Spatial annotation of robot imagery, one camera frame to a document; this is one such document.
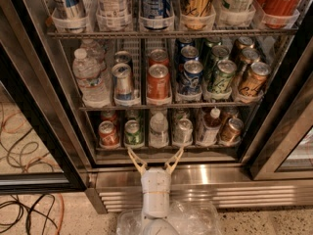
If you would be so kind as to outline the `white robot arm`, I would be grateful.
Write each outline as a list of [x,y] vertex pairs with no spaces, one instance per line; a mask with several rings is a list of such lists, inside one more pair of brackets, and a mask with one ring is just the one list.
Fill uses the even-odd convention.
[[143,206],[140,235],[179,235],[167,218],[170,210],[171,174],[178,165],[184,149],[180,148],[163,167],[148,167],[148,164],[131,148],[127,152],[141,174]]

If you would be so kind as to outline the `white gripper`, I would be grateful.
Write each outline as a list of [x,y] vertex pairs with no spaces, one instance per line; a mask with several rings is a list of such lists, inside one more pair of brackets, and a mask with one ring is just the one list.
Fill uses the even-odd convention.
[[178,165],[184,153],[184,148],[181,147],[165,162],[165,170],[161,167],[151,167],[147,170],[148,164],[138,157],[130,147],[127,148],[127,153],[132,163],[142,175],[144,216],[147,218],[166,217],[169,213],[170,174]]

